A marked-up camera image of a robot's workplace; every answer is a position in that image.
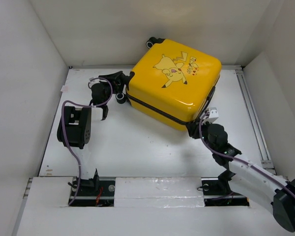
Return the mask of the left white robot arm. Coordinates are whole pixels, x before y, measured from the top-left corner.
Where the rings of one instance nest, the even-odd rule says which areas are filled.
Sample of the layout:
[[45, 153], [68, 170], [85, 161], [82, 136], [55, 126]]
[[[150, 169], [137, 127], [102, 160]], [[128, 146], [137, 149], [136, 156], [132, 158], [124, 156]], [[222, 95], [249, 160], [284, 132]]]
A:
[[73, 188], [82, 187], [89, 195], [94, 195], [99, 191], [100, 183], [96, 168], [88, 163], [85, 154], [78, 155], [73, 148], [83, 150], [90, 141], [92, 109], [98, 108], [102, 115], [100, 120], [105, 120], [109, 111], [108, 102], [113, 95], [119, 103], [126, 102], [127, 97], [123, 90], [128, 87], [132, 77], [132, 74], [127, 76], [119, 71], [91, 78], [88, 82], [88, 88], [91, 90], [91, 100], [88, 105], [77, 104], [69, 100], [63, 102], [57, 139], [68, 148], [78, 163], [78, 176], [71, 184]]

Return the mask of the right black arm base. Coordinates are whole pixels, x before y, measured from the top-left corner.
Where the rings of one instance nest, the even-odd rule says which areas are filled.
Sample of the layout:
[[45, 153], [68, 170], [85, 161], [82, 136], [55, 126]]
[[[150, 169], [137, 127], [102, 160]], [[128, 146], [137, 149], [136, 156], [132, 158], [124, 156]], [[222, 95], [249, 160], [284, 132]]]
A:
[[235, 174], [224, 171], [218, 177], [202, 177], [198, 191], [203, 193], [206, 207], [250, 206], [249, 200], [229, 187], [229, 180]]

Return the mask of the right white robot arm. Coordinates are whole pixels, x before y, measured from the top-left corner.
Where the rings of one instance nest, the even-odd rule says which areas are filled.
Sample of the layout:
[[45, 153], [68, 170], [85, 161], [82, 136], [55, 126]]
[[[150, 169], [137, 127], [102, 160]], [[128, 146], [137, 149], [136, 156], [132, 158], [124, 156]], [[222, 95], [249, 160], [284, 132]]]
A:
[[285, 180], [254, 164], [228, 142], [224, 127], [203, 118], [188, 124], [189, 136], [201, 139], [215, 162], [224, 167], [217, 187], [220, 192], [241, 194], [267, 209], [288, 232], [295, 232], [295, 179]]

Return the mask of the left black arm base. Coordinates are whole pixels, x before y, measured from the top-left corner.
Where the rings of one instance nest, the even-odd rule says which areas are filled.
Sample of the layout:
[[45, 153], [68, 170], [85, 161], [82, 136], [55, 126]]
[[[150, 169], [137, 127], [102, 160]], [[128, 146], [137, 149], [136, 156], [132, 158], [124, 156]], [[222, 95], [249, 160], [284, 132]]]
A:
[[71, 207], [113, 207], [115, 200], [116, 178], [100, 177], [95, 171], [94, 177], [82, 179], [77, 191], [77, 178], [68, 185], [71, 192], [68, 205]]

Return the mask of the yellow hard-shell suitcase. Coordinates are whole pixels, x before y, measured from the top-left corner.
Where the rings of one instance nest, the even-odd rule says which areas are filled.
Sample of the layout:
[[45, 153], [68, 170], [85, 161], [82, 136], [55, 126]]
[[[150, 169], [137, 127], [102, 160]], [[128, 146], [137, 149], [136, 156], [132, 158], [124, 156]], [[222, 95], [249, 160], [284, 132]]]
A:
[[178, 42], [151, 37], [124, 88], [131, 106], [180, 131], [199, 120], [219, 80], [219, 59]]

